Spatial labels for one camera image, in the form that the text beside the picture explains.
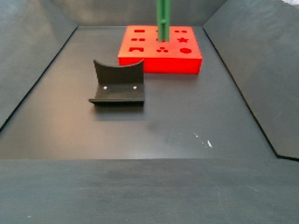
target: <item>circular hole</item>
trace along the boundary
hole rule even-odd
[[[182,48],[181,49],[181,52],[182,53],[191,53],[193,52],[193,49],[190,49],[190,48]]]

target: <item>star-shaped hole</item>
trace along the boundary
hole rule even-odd
[[[181,43],[189,43],[189,39],[187,38],[178,38]]]

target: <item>green rod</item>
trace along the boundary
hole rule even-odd
[[[171,0],[157,0],[157,25],[159,42],[170,42]]]

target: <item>black bracket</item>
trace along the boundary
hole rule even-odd
[[[94,104],[145,103],[145,62],[131,66],[107,66],[96,60],[98,93]]]

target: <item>red shape sorter block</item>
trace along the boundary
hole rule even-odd
[[[202,52],[193,28],[171,26],[171,41],[158,42],[157,26],[129,26],[118,59],[121,66],[145,60],[146,73],[199,74]]]

